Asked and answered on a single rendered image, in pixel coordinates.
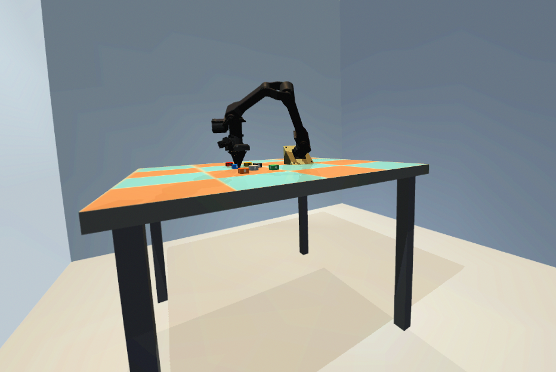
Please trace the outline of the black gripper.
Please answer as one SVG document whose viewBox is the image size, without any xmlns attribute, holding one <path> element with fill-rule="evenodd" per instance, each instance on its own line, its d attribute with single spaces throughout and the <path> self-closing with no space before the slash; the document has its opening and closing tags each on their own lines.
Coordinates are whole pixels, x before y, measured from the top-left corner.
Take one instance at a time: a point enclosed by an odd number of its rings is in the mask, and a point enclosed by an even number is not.
<svg viewBox="0 0 556 372">
<path fill-rule="evenodd" d="M 235 145 L 229 145 L 225 147 L 225 151 L 231 154 L 234 164 L 237 164 L 238 167 L 241 166 L 243 158 L 247 152 L 250 150 L 250 146 L 248 144 L 244 144 L 242 141 L 243 134 L 242 132 L 229 132 L 230 134 L 228 137 L 233 137 Z"/>
</svg>

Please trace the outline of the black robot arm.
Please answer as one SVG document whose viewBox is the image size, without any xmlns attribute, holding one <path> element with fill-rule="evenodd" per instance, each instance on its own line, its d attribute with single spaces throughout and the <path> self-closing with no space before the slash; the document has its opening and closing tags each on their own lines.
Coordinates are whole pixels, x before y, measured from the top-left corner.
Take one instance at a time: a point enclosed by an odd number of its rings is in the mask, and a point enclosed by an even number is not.
<svg viewBox="0 0 556 372">
<path fill-rule="evenodd" d="M 280 90 L 280 91 L 277 91 Z M 294 140 L 296 146 L 292 149 L 295 159 L 306 159 L 306 154 L 311 151 L 308 132 L 303 127 L 299 112 L 295 103 L 294 86 L 289 81 L 263 82 L 259 87 L 249 93 L 240 101 L 233 102 L 227 106 L 223 119 L 212 119 L 213 133 L 242 132 L 242 122 L 246 122 L 242 114 L 255 103 L 264 97 L 271 97 L 275 100 L 281 100 L 288 108 L 292 123 L 294 125 Z M 233 137 L 224 137 L 222 141 L 218 141 L 219 148 L 229 145 L 235 145 Z"/>
</svg>

